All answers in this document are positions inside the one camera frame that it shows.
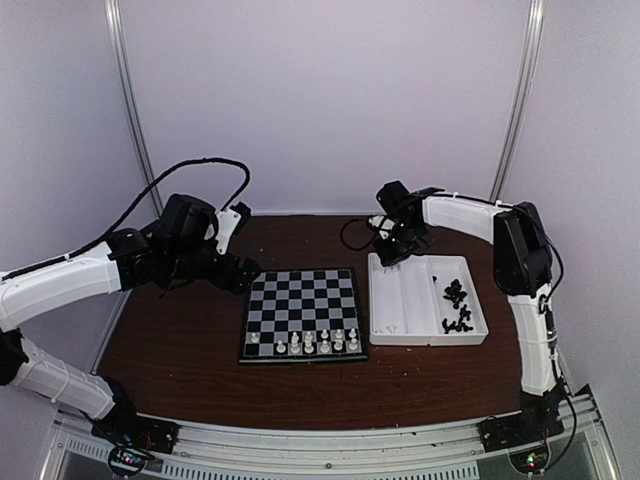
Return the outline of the black grey chess board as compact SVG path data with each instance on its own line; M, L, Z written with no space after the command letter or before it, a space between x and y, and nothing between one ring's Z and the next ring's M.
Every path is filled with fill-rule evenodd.
M350 330L357 331L350 338ZM322 330L329 332L328 339L321 338ZM344 351L335 352L337 329L344 331ZM314 353L304 353L305 332L313 331L311 339ZM260 333L260 341L252 343L252 332ZM289 353L293 332L300 335L301 352ZM358 349L349 349L349 342L356 339ZM281 340L287 347L284 354L276 351ZM327 340L329 353L319 351L320 344ZM367 335L362 328L362 315L356 272L352 267L336 267L311 270L267 271L257 277L251 286L245 308L239 359L241 364L292 364L325 362L365 362Z

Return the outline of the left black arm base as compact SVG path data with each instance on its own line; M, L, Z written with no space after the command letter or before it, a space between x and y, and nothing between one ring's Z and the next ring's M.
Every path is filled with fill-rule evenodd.
M141 416L134 406L123 402L116 403L104 418L89 417L89 421L94 436L147 454L172 454L179 433L177 423Z

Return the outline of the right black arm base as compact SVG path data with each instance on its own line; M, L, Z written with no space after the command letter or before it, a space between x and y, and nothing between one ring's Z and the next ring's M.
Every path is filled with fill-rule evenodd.
M559 414L562 397L520 393L520 410L502 417L490 416L478 424L484 451L494 452L542 442L565 431Z

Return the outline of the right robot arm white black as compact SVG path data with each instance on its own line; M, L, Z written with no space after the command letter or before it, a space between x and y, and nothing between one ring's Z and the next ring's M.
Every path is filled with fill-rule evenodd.
M479 345L489 330L470 257L423 253L431 227L493 247L493 278L516 323L521 392L548 397L557 384L551 313L552 251L536 207L491 203L436 187L410 192L399 181L376 194L383 212L366 223L370 341L390 346Z

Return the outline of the white queen chess piece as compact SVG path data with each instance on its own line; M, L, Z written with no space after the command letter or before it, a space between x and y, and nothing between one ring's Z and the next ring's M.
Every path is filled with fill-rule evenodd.
M311 339L304 341L304 353L307 355L311 355L314 353L314 343Z

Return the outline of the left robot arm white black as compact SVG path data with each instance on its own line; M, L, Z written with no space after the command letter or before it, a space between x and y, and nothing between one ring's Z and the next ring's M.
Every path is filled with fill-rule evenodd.
M251 259L229 252L232 238L251 216L239 202L222 210L189 195L174 194L159 220L142 230L108 233L84 253L50 259L1 278L1 383L23 387L72 406L123 444L144 433L142 419L114 380L85 373L55 358L20 331L41 314L86 298L153 284L163 293L206 280L235 295L246 293L260 273Z

